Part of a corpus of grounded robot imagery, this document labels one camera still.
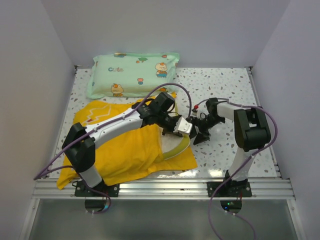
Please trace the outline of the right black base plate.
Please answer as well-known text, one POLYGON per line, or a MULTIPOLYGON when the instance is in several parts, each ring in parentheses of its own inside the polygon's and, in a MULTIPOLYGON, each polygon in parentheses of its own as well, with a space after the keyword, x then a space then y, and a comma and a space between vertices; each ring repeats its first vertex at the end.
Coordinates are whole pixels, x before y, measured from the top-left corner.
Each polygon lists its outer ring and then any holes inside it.
MULTIPOLYGON (((208 181, 207 194, 208 197, 212 197, 216 189, 222 184, 222 182, 208 181)), ((249 198, 252 197, 251 185, 249 182, 236 182, 230 181, 220 187, 214 194, 214 198, 249 198)))

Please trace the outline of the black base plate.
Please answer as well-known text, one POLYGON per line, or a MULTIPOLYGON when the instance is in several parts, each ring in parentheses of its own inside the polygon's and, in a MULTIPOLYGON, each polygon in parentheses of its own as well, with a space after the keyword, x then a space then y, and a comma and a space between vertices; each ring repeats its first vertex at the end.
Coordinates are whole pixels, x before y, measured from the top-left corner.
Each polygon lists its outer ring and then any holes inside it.
POLYGON ((109 197, 118 197, 120 191, 120 184, 106 185, 101 182, 93 188, 93 191, 87 188, 82 180, 74 181, 71 185, 75 187, 76 197, 101 197, 100 193, 107 194, 109 197))
MULTIPOLYGON (((208 181, 207 194, 208 197, 212 197, 216 189, 222 184, 222 182, 208 181)), ((214 198, 249 198, 252 197, 251 185, 249 182, 236 182, 230 181, 220 187, 214 194, 214 198)))

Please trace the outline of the cream yellow-edged pillow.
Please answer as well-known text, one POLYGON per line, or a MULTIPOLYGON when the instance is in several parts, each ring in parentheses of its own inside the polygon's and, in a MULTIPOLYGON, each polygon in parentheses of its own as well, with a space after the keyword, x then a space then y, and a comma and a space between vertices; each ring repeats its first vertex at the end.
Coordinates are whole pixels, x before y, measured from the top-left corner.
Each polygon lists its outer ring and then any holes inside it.
POLYGON ((164 160, 169 160, 181 154, 190 145, 190 138, 186 134, 179 132, 165 133, 161 128, 160 145, 164 160))

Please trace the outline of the aluminium mounting rail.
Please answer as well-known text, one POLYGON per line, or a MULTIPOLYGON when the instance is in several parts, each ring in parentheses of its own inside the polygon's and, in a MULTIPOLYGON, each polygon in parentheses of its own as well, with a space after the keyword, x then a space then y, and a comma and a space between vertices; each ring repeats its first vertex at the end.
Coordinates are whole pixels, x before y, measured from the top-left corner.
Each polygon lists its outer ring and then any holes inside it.
MULTIPOLYGON (((207 183, 221 183, 220 178, 145 178, 118 184, 107 190, 109 196, 120 200, 207 200, 207 183)), ((249 178, 248 200, 294 200, 290 180, 281 178, 249 178)), ((40 179, 35 182, 33 199, 74 199, 79 190, 74 183, 64 189, 57 188, 55 179, 40 179)))

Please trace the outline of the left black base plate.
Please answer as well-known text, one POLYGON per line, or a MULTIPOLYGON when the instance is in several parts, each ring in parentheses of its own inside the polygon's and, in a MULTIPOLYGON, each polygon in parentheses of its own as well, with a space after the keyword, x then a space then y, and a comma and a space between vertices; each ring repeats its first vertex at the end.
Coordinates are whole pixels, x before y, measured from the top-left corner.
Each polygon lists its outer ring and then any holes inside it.
POLYGON ((71 185, 75 187, 76 197, 101 197, 100 193, 107 194, 109 197, 118 197, 120 191, 120 184, 106 185, 101 182, 93 188, 93 191, 87 188, 82 180, 74 181, 71 185))

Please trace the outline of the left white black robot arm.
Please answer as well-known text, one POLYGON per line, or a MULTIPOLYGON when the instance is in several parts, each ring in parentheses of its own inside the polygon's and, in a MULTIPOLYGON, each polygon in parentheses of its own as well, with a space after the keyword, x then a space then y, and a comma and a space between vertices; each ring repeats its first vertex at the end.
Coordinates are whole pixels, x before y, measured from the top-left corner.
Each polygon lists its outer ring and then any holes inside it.
POLYGON ((62 149, 72 168, 92 196, 107 196, 107 185, 95 167, 96 149, 104 143, 132 130, 158 125, 169 133, 178 133, 184 118, 171 115, 175 100, 167 93, 144 99, 123 113, 100 123, 82 126, 75 123, 69 130, 62 149))

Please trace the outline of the yellow pillowcase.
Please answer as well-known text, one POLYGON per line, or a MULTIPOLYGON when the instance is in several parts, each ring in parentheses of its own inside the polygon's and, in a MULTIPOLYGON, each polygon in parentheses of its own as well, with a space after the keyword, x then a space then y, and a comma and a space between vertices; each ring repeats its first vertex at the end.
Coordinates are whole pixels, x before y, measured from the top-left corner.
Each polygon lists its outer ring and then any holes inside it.
MULTIPOLYGON (((108 103, 93 100, 75 113, 73 124, 92 125, 121 114, 133 103, 108 103)), ((147 177, 159 171, 188 171, 198 167, 189 146, 179 155, 164 160, 161 130, 156 125, 131 130, 100 146, 95 152, 98 173, 107 185, 115 185, 147 177)), ((62 190, 78 177, 71 168, 63 168, 56 186, 62 190)))

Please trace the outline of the green cartoon bear pillow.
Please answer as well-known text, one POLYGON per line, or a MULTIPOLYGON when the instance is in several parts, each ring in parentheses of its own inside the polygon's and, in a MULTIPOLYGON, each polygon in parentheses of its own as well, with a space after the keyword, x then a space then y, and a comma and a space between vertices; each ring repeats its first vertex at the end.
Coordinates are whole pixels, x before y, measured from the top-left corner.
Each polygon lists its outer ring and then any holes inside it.
POLYGON ((165 53, 122 53, 98 55, 93 58, 86 96, 89 99, 103 97, 145 97, 151 90, 172 93, 172 83, 180 55, 165 53))

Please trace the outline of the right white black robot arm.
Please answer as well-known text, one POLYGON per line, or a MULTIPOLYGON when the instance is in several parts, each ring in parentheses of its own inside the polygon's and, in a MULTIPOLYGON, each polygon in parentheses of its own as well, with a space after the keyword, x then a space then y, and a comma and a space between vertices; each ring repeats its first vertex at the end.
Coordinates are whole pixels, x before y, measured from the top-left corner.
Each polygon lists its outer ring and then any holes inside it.
POLYGON ((237 145, 234 160, 225 172, 223 181, 207 182, 207 193, 212 197, 251 197, 248 174, 254 157, 269 147, 272 136, 266 113, 261 107, 244 106, 229 102, 225 98, 205 100, 207 114, 198 114, 199 105, 192 109, 194 116, 187 121, 192 124, 190 138, 194 145, 210 140, 209 130, 230 120, 234 124, 234 139, 237 145))

